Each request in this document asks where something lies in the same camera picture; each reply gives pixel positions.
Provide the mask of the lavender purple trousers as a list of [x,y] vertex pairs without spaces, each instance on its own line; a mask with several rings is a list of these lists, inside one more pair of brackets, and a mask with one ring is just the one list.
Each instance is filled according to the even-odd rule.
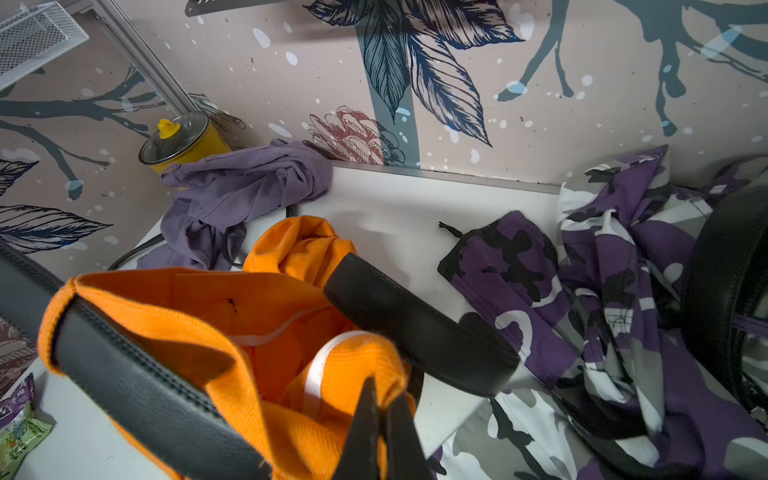
[[177,192],[160,223],[191,233],[202,223],[224,231],[276,210],[314,200],[330,189],[331,160],[304,141],[274,140],[265,147],[213,155],[196,163],[173,165],[162,182]]

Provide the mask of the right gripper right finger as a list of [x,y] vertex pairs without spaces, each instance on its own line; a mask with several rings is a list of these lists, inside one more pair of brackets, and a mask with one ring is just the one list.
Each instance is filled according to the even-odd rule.
[[385,443],[389,480],[431,479],[406,394],[398,396],[386,410]]

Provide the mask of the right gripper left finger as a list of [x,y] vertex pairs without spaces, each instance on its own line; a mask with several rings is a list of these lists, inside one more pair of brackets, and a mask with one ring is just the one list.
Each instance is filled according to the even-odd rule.
[[362,385],[357,407],[333,480],[376,480],[378,465],[379,407],[375,378]]

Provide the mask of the purple camouflage trousers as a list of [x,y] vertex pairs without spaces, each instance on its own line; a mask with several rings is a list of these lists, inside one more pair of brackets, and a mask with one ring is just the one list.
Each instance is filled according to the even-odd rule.
[[767,187],[767,160],[673,184],[665,147],[565,182],[557,230],[514,211],[464,234],[439,273],[521,373],[431,456],[436,479],[763,479],[767,411],[693,355],[682,302],[718,204]]

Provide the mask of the orange trousers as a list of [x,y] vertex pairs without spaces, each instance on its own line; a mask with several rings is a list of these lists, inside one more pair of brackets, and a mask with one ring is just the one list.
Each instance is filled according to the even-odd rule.
[[363,382],[375,378],[379,407],[379,479],[387,478],[385,413],[406,394],[410,370],[395,345],[369,333],[334,306],[324,289],[355,250],[314,216],[282,220],[255,243],[239,272],[180,267],[82,275],[67,281],[46,308],[38,351],[53,373],[64,364],[69,315],[77,301],[105,316],[102,331],[149,379],[203,412],[219,415],[243,450],[198,433],[190,415],[178,430],[157,395],[122,435],[174,479],[179,448],[216,479],[332,479]]

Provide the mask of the black leather belt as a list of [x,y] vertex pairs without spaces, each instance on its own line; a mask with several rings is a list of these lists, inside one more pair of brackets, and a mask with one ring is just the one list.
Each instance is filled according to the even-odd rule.
[[224,231],[205,223],[193,227],[191,233],[178,227],[172,227],[172,230],[176,233],[165,235],[160,232],[140,243],[115,260],[107,270],[119,270],[132,259],[137,261],[139,269],[184,267],[229,270],[244,265],[239,255],[247,236],[245,222],[228,226]]

